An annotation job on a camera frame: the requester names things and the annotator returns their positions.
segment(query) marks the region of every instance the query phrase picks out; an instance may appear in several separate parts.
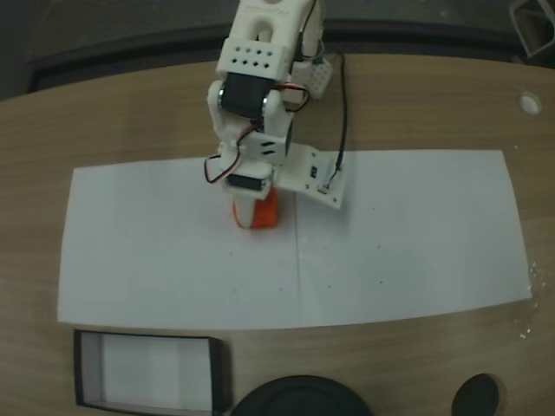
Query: black frame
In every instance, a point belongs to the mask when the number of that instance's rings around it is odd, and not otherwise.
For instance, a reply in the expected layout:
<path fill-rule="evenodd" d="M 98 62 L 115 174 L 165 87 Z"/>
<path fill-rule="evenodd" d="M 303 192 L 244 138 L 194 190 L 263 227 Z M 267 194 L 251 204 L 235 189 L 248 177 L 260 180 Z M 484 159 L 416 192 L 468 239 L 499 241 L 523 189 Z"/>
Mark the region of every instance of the black frame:
<path fill-rule="evenodd" d="M 104 43 L 31 62 L 28 93 L 147 68 L 215 60 L 231 25 L 184 29 Z M 448 55 L 509 62 L 525 51 L 516 33 L 442 24 L 329 20 L 328 51 Z"/>
<path fill-rule="evenodd" d="M 139 414 L 144 416 L 153 416 L 154 413 L 137 413 L 128 412 L 110 407 L 96 406 L 87 403 L 84 399 L 83 384 L 82 384 L 82 335 L 83 334 L 98 334 L 98 335 L 125 335 L 125 336 L 139 336 L 149 338 L 178 338 L 188 340 L 208 340 L 208 350 L 210 355 L 210 370 L 212 378 L 212 415 L 219 416 L 227 410 L 230 404 L 231 390 L 226 387 L 231 383 L 227 379 L 228 372 L 225 371 L 227 367 L 227 354 L 225 353 L 225 344 L 218 338 L 211 336 L 179 336 L 179 335 L 152 335 L 152 334 L 130 334 L 121 332 L 104 332 L 104 331 L 89 331 L 84 329 L 74 329 L 73 333 L 73 365 L 74 365 L 74 386 L 75 386 L 75 403 L 78 406 L 89 407 L 92 409 L 105 410 L 109 412 L 125 413 L 125 414 Z"/>

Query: black wire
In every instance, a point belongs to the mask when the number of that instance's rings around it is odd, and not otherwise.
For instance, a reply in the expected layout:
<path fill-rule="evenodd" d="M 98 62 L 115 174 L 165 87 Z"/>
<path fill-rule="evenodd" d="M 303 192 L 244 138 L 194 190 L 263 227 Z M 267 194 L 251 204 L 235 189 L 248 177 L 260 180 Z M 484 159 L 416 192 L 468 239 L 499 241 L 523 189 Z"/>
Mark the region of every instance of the black wire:
<path fill-rule="evenodd" d="M 317 58 L 321 58 L 323 56 L 323 53 L 324 53 L 323 42 L 322 42 L 322 39 L 320 39 L 320 42 L 318 43 L 318 49 L 317 49 L 316 54 L 313 55 L 313 56 L 308 56 L 308 55 L 303 54 L 303 59 L 305 61 L 312 61 L 312 60 L 315 60 Z"/>
<path fill-rule="evenodd" d="M 304 31 L 306 30 L 306 27 L 307 27 L 308 24 L 309 24 L 309 20 L 310 20 L 310 17 L 312 16 L 312 13 L 314 13 L 314 9 L 316 8 L 316 2 L 317 2 L 317 1 L 318 1 L 318 0 L 314 0 L 314 1 L 312 2 L 312 6 L 310 6 L 309 14 L 308 14 L 307 17 L 306 17 L 306 20 L 304 21 L 303 29 L 301 30 L 301 35 L 302 35 L 302 36 L 304 36 Z"/>
<path fill-rule="evenodd" d="M 239 138 L 237 139 L 237 155 L 235 156 L 235 160 L 233 161 L 233 163 L 231 163 L 229 165 L 229 167 L 227 167 L 223 172 L 221 172 L 220 174 L 218 174 L 216 177 L 214 178 L 209 178 L 208 176 L 208 160 L 213 160 L 213 159 L 220 159 L 222 156 L 221 154 L 213 154 L 212 156 L 208 156 L 205 159 L 205 164 L 204 164 L 204 168 L 205 168 L 205 179 L 206 182 L 208 182 L 209 184 L 215 184 L 216 182 L 219 182 L 224 176 L 226 176 L 229 172 L 233 171 L 236 168 L 236 164 L 238 163 L 239 159 L 241 158 L 241 152 L 240 152 L 240 145 L 241 145 L 241 141 L 243 141 L 243 139 L 248 136 L 249 134 L 251 134 L 252 132 L 256 131 L 257 129 L 261 128 L 262 126 L 260 124 L 257 123 L 252 123 L 251 125 L 241 134 L 241 136 L 239 136 Z"/>
<path fill-rule="evenodd" d="M 299 107 L 295 108 L 294 110 L 290 110 L 290 111 L 292 113 L 298 113 L 299 111 L 301 111 L 303 108 L 306 107 L 306 105 L 309 103 L 309 101 L 310 101 L 310 93 L 306 93 L 303 104 L 301 104 Z"/>
<path fill-rule="evenodd" d="M 345 154 L 345 142 L 347 141 L 347 125 L 349 123 L 349 107 L 347 102 L 347 87 L 345 81 L 345 55 L 339 54 L 341 56 L 341 95 L 343 100 L 343 127 L 341 130 L 341 144 L 339 145 L 339 153 L 337 154 L 336 160 L 336 170 L 331 175 L 328 185 L 334 179 L 339 171 L 341 171 L 341 166 L 343 164 L 343 155 Z"/>

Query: black round object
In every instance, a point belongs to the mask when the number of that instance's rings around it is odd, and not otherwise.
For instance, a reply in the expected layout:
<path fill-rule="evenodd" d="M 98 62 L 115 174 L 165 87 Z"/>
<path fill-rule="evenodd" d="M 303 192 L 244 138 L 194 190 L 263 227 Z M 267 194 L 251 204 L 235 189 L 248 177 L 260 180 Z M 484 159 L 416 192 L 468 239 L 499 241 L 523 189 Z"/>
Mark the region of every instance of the black round object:
<path fill-rule="evenodd" d="M 467 380 L 454 396 L 453 416 L 494 416 L 500 407 L 500 388 L 489 374 Z"/>
<path fill-rule="evenodd" d="M 355 393 L 336 381 L 285 377 L 249 393 L 232 416 L 373 416 Z"/>

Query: red wire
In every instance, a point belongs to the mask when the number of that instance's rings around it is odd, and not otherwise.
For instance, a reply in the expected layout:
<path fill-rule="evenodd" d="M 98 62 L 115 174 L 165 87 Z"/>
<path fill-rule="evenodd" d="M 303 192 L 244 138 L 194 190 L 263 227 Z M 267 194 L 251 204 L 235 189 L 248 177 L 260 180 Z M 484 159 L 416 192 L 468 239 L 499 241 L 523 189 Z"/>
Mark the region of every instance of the red wire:
<path fill-rule="evenodd" d="M 304 93 L 303 102 L 297 108 L 291 110 L 291 112 L 293 113 L 296 113 L 297 111 L 304 108 L 304 106 L 306 106 L 310 100 L 310 91 L 308 90 L 308 88 L 303 87 L 300 84 L 294 84 L 293 82 L 279 82 L 278 84 L 276 84 L 276 86 L 277 86 L 277 89 L 279 90 L 292 89 L 294 91 L 303 91 Z"/>
<path fill-rule="evenodd" d="M 215 184 L 216 182 L 220 181 L 221 179 L 226 178 L 227 176 L 232 174 L 233 171 L 235 171 L 235 169 L 237 169 L 238 163 L 241 160 L 241 152 L 239 151 L 239 146 L 241 144 L 241 141 L 246 136 L 248 136 L 249 133 L 253 132 L 257 128 L 258 128 L 257 124 L 251 124 L 241 132 L 241 134 L 239 135 L 239 138 L 237 139 L 237 156 L 235 156 L 235 160 L 233 161 L 233 163 L 227 169 L 225 169 L 223 172 L 221 172 L 216 177 L 214 177 L 214 178 L 209 177 L 209 174 L 208 174 L 208 160 L 219 159 L 219 158 L 221 158 L 221 154 L 213 154 L 212 156 L 209 156 L 205 159 L 205 179 L 206 179 L 206 182 L 208 182 L 209 184 Z"/>

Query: circular hole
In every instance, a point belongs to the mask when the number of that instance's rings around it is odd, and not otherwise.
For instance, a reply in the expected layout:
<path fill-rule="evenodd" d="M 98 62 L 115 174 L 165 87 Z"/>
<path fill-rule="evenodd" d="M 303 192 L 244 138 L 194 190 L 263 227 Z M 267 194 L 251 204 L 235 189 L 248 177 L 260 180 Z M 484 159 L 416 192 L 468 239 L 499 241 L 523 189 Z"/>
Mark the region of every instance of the circular hole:
<path fill-rule="evenodd" d="M 538 115 L 541 113 L 541 100 L 536 94 L 529 92 L 522 93 L 519 97 L 519 104 L 520 108 L 522 108 L 527 114 Z"/>
<path fill-rule="evenodd" d="M 451 414 L 500 414 L 505 408 L 503 382 L 492 374 L 478 374 L 459 388 L 451 404 Z"/>

